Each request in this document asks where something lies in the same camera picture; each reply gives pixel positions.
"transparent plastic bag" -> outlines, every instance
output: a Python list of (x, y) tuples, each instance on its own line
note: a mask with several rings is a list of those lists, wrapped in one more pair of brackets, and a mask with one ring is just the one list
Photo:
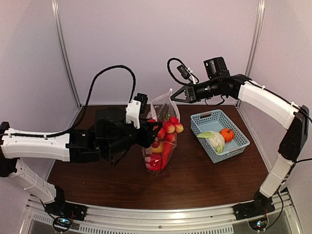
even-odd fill
[[(162, 122), (163, 126), (169, 122), (171, 116), (175, 116), (180, 122), (180, 112), (176, 103), (170, 100), (171, 95), (172, 89), (156, 97), (151, 102), (151, 110), (147, 118)], [(150, 148), (142, 149), (145, 166), (149, 173), (157, 174), (166, 167), (176, 147), (176, 135), (172, 133), (170, 136), (165, 135), (164, 138), (156, 137)]]

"basket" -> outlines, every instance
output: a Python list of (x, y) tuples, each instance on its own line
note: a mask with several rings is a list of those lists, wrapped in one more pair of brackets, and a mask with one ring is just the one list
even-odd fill
[(233, 130), (235, 137), (231, 142), (225, 144), (224, 150), (220, 154), (215, 151), (208, 139), (197, 138), (213, 163), (241, 154), (250, 142), (221, 110), (208, 111), (191, 116), (191, 130), (195, 136), (208, 131), (220, 132), (223, 128)]

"metal frame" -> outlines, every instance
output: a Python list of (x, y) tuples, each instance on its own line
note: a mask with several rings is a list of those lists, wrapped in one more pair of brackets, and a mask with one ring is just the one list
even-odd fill
[(62, 55), (62, 60), (63, 60), (66, 76), (67, 76), (68, 83), (69, 83), (69, 88), (70, 88), (71, 93), (73, 95), (76, 107), (80, 108), (81, 102), (79, 100), (79, 96), (78, 96), (77, 89), (75, 86), (75, 82), (73, 79), (73, 74), (72, 74), (72, 70), (70, 68), (69, 59), (68, 59), (66, 46), (65, 46), (64, 34), (63, 34), (63, 29), (62, 29), (62, 24), (61, 24), (61, 20), (60, 20), (60, 14), (59, 14), (59, 1), (58, 0), (51, 0), (51, 3), (52, 3), (52, 11), (53, 11), (53, 16), (54, 16), (54, 21), (55, 21), (55, 24), (57, 27), (58, 43), (59, 43), (60, 52)]
[[(302, 234), (289, 193), (282, 193), (281, 196), (292, 233)], [(281, 209), (281, 202), (277, 195), (273, 196), (273, 203), (276, 210), (271, 214), (278, 214)], [(233, 205), (177, 210), (130, 210), (89, 205), (87, 206), (85, 221), (75, 221), (73, 231), (85, 234), (110, 232), (124, 234), (200, 234), (201, 232), (209, 233), (209, 231), (215, 233), (214, 230), (221, 230), (219, 233), (232, 234), (234, 224), (247, 221), (236, 221), (232, 209)], [(38, 198), (33, 195), (27, 202), (27, 209), (20, 223), (20, 234), (28, 233), (32, 220), (48, 225), (52, 224), (52, 219), (44, 212)]]
[[(246, 72), (245, 72), (245, 75), (248, 77), (252, 73), (256, 51), (260, 42), (260, 36), (261, 36), (261, 32), (263, 28), (263, 21), (264, 21), (265, 2), (266, 0), (259, 0), (259, 3), (258, 3), (257, 16), (255, 19), (254, 32), (253, 32), (253, 41), (252, 41), (252, 46), (251, 46), (250, 53), (249, 53)], [(236, 103), (237, 108), (239, 108), (240, 105), (241, 105), (241, 101), (238, 100)]]

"brown wooden table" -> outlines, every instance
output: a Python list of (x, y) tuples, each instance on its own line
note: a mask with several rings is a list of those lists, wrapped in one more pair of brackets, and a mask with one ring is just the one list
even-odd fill
[[(88, 128), (95, 112), (91, 106), (80, 124)], [(133, 146), (116, 167), (105, 160), (87, 164), (57, 161), (49, 182), (65, 191), (66, 200), (90, 205), (129, 209), (176, 209), (222, 205), (251, 200), (267, 169), (234, 106), (220, 106), (251, 144), (244, 153), (213, 164), (190, 129), (190, 115), (212, 110), (203, 105), (179, 105), (184, 132), (158, 175), (146, 172), (141, 147)]]

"orange pumpkin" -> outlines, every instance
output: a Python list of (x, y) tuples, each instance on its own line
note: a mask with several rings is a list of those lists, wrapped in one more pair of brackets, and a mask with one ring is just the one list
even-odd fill
[(235, 136), (234, 132), (229, 128), (222, 129), (220, 134), (223, 136), (225, 142), (231, 142)]

